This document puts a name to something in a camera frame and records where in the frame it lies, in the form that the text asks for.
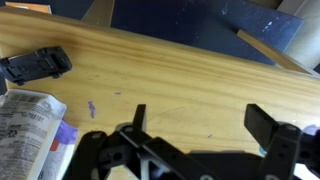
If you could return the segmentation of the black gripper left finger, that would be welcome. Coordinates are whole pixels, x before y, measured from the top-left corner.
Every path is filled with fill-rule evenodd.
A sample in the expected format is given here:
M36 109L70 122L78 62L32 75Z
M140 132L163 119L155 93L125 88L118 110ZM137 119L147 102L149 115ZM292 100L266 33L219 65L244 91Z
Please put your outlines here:
M133 118L133 125L141 130L146 129L146 105L138 104Z

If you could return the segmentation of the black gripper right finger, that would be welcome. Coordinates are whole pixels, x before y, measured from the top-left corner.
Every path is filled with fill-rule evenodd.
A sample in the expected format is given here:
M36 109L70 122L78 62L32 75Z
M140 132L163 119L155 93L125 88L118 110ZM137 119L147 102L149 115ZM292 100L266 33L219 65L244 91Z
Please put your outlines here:
M257 104L248 104L245 110L244 126L256 142L267 150L274 133L279 128L279 123Z

